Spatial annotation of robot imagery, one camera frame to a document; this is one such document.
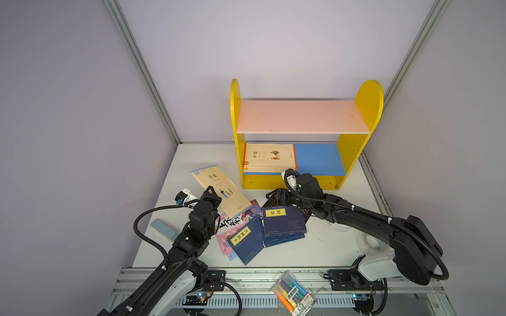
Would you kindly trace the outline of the cream book blue edge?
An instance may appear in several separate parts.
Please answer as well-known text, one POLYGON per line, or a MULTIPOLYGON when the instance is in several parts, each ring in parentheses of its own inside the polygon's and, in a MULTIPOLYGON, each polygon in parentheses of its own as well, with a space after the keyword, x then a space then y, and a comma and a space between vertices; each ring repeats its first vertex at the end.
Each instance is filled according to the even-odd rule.
POLYGON ((252 206, 245 195, 218 166, 212 165, 197 169, 192 171, 191 175, 203 188, 213 187, 216 194, 222 199, 220 208, 228 217, 236 217, 252 206))

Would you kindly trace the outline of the dark blue book yellow label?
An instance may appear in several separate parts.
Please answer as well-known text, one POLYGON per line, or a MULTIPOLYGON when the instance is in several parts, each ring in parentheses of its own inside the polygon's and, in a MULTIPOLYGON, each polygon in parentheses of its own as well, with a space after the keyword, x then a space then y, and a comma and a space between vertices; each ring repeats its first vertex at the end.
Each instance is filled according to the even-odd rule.
POLYGON ((306 234, 304 214, 294 207, 263 208, 264 232, 267 237, 306 234))

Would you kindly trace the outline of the cream book red edge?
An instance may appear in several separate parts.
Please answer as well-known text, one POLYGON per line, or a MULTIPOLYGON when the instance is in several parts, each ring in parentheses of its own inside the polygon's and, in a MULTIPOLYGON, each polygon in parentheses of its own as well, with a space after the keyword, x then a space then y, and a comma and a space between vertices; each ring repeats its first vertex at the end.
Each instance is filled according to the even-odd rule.
POLYGON ((297 169, 294 144, 247 143, 243 162, 244 174, 275 175, 297 169))

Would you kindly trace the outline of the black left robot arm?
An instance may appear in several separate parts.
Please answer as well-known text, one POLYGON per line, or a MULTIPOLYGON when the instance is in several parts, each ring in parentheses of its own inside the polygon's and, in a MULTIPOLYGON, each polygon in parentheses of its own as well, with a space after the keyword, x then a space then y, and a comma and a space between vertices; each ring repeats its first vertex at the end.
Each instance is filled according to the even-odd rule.
POLYGON ((216 234, 221 198, 208 186, 199 198, 181 191, 176 202, 147 210, 135 219, 134 233, 159 250, 163 260, 129 297, 112 311, 103 309, 99 315, 167 315, 185 293, 205 287, 208 266, 198 258, 216 234), (180 208, 189 208, 191 212, 170 250, 165 250, 138 229, 143 217, 155 211, 180 208))

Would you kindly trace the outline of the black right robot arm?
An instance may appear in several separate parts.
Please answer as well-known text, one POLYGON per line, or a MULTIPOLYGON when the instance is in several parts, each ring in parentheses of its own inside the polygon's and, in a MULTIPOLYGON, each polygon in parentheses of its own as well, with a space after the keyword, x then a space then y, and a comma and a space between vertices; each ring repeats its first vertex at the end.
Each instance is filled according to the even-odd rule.
POLYGON ((305 215, 350 226, 386 243, 393 249, 390 262, 413 283, 427 285, 432 279, 449 279, 449 270, 442 260, 444 251, 423 220, 412 215, 406 219, 382 215, 327 194, 309 173, 288 169, 282 177, 285 186, 266 194, 275 206, 293 206, 305 215))

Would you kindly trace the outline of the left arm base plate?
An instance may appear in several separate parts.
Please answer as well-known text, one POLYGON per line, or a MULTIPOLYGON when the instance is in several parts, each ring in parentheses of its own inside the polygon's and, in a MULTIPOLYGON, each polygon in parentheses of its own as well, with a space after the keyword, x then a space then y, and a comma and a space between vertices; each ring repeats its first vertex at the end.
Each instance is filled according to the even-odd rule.
POLYGON ((225 287, 226 270, 209 268, 205 263, 198 260, 190 266, 189 271, 195 277, 195 288, 207 284, 202 289, 204 292, 223 292, 225 287))

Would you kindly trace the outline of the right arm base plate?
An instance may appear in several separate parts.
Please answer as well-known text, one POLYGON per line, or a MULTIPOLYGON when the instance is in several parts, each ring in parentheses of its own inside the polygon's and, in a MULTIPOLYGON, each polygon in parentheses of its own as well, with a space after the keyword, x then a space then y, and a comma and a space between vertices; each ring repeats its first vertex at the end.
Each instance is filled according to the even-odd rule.
POLYGON ((352 266, 346 269, 331 269, 323 274, 323 278, 329 281, 333 291, 375 291, 384 290, 385 284, 382 279, 369 281, 358 271, 358 264, 362 262, 365 255, 359 256, 352 266))

